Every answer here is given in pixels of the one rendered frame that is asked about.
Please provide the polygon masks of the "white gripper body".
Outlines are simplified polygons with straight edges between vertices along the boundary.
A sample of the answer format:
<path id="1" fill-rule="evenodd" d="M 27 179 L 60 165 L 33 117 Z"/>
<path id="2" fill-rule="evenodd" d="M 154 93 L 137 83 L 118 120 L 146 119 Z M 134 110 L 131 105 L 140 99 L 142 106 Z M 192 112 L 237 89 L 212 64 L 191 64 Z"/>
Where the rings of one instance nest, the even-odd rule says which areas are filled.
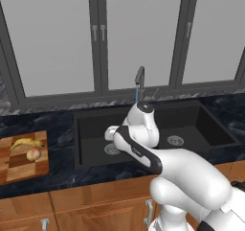
<path id="1" fill-rule="evenodd" d="M 121 127 L 120 126 L 110 126 L 106 129 L 105 133 L 104 133 L 104 139 L 106 141 L 116 141 L 119 139 L 119 129 Z"/>

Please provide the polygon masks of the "round metal sink drain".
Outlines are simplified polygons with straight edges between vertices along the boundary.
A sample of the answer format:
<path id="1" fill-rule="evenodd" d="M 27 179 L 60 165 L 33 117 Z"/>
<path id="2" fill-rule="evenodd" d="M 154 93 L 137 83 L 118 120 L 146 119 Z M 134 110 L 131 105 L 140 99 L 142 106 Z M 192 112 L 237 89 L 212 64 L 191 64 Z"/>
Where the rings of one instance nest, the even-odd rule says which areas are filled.
<path id="1" fill-rule="evenodd" d="M 167 142 L 172 146 L 180 147 L 184 145 L 184 139 L 178 135 L 170 135 Z"/>
<path id="2" fill-rule="evenodd" d="M 116 146 L 113 143 L 110 143 L 104 147 L 104 151 L 108 155 L 118 155 L 121 152 L 116 148 Z"/>

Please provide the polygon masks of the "black double sink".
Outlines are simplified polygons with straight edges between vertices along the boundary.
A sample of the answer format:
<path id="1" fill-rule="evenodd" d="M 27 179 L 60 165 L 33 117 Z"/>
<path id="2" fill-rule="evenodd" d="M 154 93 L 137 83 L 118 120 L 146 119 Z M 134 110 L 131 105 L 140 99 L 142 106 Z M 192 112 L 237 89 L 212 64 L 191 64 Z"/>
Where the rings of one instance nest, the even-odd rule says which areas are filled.
<path id="1" fill-rule="evenodd" d="M 205 158 L 211 150 L 236 147 L 240 142 L 198 101 L 155 103 L 155 122 L 160 132 L 159 150 L 184 148 Z M 95 167 L 130 162 L 124 152 L 108 155 L 104 147 L 111 142 L 104 139 L 110 126 L 120 125 L 126 117 L 128 105 L 90 108 L 74 114 L 75 167 Z M 170 135 L 184 139 L 184 145 L 172 146 Z"/>

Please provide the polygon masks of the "black sink faucet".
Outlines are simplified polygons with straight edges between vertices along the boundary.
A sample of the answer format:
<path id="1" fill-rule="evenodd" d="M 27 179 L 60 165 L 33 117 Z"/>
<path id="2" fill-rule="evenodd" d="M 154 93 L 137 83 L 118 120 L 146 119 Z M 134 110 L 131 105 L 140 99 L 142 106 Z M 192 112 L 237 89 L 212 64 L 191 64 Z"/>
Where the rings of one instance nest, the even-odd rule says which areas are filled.
<path id="1" fill-rule="evenodd" d="M 142 101 L 145 96 L 145 68 L 141 66 L 135 78 L 135 84 L 139 86 L 139 101 Z"/>

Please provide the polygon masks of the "peach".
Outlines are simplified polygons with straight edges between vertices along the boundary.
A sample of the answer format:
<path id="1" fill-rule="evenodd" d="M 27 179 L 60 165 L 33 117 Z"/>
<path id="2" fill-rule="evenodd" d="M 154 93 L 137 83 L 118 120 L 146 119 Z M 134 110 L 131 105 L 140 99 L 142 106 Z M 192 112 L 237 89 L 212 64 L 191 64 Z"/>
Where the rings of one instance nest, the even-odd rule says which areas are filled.
<path id="1" fill-rule="evenodd" d="M 31 149 L 26 154 L 29 161 L 38 160 L 41 156 L 41 151 L 39 149 Z"/>

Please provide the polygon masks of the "yellow banana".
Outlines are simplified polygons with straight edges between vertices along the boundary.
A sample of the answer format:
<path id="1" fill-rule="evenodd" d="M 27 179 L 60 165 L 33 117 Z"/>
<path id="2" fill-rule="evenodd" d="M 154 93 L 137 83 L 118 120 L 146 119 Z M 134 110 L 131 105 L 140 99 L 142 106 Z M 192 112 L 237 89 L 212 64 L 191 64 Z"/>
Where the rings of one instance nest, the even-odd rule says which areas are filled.
<path id="1" fill-rule="evenodd" d="M 29 146 L 38 146 L 38 147 L 44 147 L 44 143 L 40 140 L 34 140 L 32 138 L 20 138 L 17 141 L 15 141 L 11 148 L 10 148 L 10 152 L 12 152 L 12 150 L 20 145 L 29 145 Z"/>

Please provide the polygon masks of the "wooden cutting board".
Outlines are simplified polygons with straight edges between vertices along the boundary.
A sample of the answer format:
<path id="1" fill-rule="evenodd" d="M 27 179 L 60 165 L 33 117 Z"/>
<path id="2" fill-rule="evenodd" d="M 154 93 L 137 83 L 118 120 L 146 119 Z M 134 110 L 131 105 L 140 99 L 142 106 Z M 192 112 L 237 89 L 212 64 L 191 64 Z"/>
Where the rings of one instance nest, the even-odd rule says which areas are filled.
<path id="1" fill-rule="evenodd" d="M 44 144 L 39 148 L 41 155 L 38 159 L 27 159 L 27 152 L 33 148 L 30 145 L 20 145 L 11 150 L 11 146 L 22 138 L 40 140 Z M 0 186 L 48 173 L 48 140 L 45 130 L 0 139 Z"/>

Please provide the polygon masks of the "wide wooden drawer front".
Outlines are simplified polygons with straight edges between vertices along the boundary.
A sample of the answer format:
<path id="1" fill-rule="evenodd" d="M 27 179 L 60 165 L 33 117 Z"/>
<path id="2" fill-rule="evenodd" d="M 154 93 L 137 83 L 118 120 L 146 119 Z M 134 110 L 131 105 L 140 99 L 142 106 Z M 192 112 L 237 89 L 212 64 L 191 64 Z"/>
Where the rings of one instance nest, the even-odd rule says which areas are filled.
<path id="1" fill-rule="evenodd" d="M 50 195 L 57 212 L 72 211 L 85 206 L 149 196 L 149 184 L 154 177 L 148 175 L 51 191 Z"/>

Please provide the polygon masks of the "grey framed window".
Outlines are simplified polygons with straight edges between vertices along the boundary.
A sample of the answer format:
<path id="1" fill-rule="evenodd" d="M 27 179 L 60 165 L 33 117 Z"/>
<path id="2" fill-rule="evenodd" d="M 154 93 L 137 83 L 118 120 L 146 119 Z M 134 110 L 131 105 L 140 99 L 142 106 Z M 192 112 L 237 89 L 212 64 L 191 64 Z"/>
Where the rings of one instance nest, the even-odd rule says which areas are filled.
<path id="1" fill-rule="evenodd" d="M 110 90 L 133 88 L 141 66 L 146 87 L 169 84 L 180 3 L 100 0 Z"/>
<path id="2" fill-rule="evenodd" d="M 181 0 L 170 87 L 217 89 L 244 79 L 245 0 Z"/>
<path id="3" fill-rule="evenodd" d="M 96 91 L 89 0 L 0 0 L 24 100 Z"/>

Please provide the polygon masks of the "narrow wooden drawer front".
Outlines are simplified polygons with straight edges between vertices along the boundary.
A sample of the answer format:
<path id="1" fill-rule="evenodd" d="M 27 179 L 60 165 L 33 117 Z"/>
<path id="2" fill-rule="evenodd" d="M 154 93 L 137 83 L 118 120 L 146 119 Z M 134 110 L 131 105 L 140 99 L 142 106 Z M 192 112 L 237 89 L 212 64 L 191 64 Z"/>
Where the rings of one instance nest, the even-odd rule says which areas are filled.
<path id="1" fill-rule="evenodd" d="M 0 222 L 54 214 L 48 193 L 0 199 Z"/>

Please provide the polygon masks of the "wooden cupboard front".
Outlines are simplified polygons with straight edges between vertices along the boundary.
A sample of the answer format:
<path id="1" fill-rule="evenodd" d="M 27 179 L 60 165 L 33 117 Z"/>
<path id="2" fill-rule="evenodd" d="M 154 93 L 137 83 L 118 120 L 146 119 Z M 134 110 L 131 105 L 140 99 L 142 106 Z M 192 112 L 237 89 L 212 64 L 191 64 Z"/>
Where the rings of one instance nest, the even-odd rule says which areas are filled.
<path id="1" fill-rule="evenodd" d="M 214 166 L 230 181 L 245 182 L 245 160 L 223 162 Z"/>

